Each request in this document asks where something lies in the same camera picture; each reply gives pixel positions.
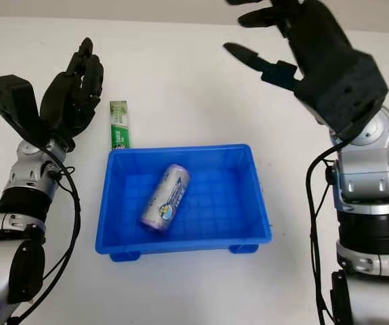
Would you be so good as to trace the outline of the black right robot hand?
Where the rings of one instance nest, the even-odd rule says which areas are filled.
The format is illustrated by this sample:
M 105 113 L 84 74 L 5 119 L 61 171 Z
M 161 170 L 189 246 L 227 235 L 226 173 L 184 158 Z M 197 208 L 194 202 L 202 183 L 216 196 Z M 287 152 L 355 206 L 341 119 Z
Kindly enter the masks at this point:
M 227 42 L 224 49 L 259 72 L 262 81 L 290 91 L 317 77 L 342 47 L 351 47 L 333 14 L 320 1 L 272 1 L 270 7 L 240 16 L 238 23 L 245 28 L 275 26 L 288 40 L 296 65 L 281 60 L 270 63 L 237 43 Z

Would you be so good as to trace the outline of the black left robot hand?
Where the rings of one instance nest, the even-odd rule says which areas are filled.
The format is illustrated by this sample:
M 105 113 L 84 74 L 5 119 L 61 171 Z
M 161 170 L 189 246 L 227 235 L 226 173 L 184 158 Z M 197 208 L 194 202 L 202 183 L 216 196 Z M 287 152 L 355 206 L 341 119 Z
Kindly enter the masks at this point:
M 47 88 L 40 106 L 40 118 L 65 152 L 75 148 L 74 137 L 91 123 L 100 103 L 104 67 L 93 53 L 93 43 L 84 38 L 65 71 Z

